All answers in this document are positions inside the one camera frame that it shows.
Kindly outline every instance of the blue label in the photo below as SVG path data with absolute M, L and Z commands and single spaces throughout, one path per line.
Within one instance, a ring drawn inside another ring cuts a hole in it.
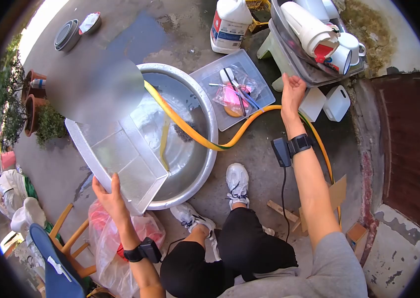
M 217 31 L 215 30 L 215 26 L 212 26 L 212 27 L 211 27 L 211 31 L 212 31 L 212 33 L 213 33 L 213 37 L 214 37 L 215 39 L 217 39 L 217 38 L 218 38 L 218 33 L 217 33 Z
M 226 40 L 233 40 L 233 41 L 242 41 L 243 35 L 231 34 L 231 33 L 226 33 L 226 32 L 220 31 L 218 33 L 218 38 L 226 39 Z

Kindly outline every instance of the gray shirt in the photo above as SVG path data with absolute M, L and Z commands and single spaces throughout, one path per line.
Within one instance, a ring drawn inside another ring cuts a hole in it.
M 333 232 L 318 243 L 310 277 L 298 274 L 292 267 L 255 275 L 258 279 L 233 286 L 219 297 L 367 297 L 364 273 L 343 233 Z

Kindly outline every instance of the water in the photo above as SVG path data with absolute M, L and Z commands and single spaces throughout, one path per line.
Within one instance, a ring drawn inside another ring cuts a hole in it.
M 146 11 L 142 11 L 129 27 L 107 45 L 106 50 L 124 55 L 134 64 L 141 64 L 149 53 L 162 50 L 168 41 L 159 23 Z
M 189 88 L 165 74 L 142 75 L 184 121 L 191 124 L 202 136 L 208 137 L 205 115 L 197 97 Z M 148 92 L 137 109 L 131 113 L 132 120 L 158 157 L 164 115 L 165 112 Z M 163 154 L 169 166 L 170 176 L 154 200 L 168 199 L 189 187 L 199 175 L 207 156 L 207 148 L 183 135 L 183 131 L 174 124 L 171 121 Z

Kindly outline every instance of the person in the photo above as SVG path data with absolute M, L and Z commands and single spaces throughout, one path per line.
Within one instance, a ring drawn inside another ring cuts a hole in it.
M 305 134 L 298 108 L 306 84 L 296 76 L 283 74 L 281 117 L 288 139 Z M 189 203 L 171 212 L 190 234 L 162 261 L 160 280 L 148 259 L 130 263 L 143 298 L 164 297 L 367 297 L 362 268 L 341 232 L 329 200 L 329 188 L 312 148 L 294 155 L 293 169 L 302 210 L 313 249 L 311 276 L 299 275 L 292 246 L 264 232 L 255 212 L 249 209 L 248 173 L 241 164 L 226 172 L 230 189 L 228 215 L 218 237 L 221 260 L 205 262 L 205 239 L 213 238 L 215 224 L 199 215 Z M 117 174 L 112 193 L 107 194 L 96 178 L 93 189 L 118 227 L 125 250 L 140 243 L 129 212 L 119 194 Z M 241 275 L 245 283 L 234 285 Z

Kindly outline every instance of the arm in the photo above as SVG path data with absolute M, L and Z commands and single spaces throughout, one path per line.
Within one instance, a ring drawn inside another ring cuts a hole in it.
M 129 210 L 127 210 L 124 200 L 120 195 L 120 181 L 117 173 L 112 176 L 112 193 L 108 194 L 96 177 L 92 180 L 92 189 L 98 197 L 100 203 L 111 216 L 116 224 L 124 250 L 132 250 L 141 243 L 130 220 Z M 160 284 L 159 275 L 154 265 L 143 258 L 139 262 L 129 262 L 132 275 L 136 279 L 140 288 L 142 298 L 163 298 L 165 290 Z
M 297 76 L 288 77 L 287 74 L 283 74 L 283 83 L 281 118 L 286 127 L 288 140 L 291 140 L 300 134 L 306 134 L 298 116 L 306 83 Z M 324 236 L 341 230 L 331 209 L 329 188 L 313 148 L 299 152 L 293 157 L 293 169 L 314 251 Z

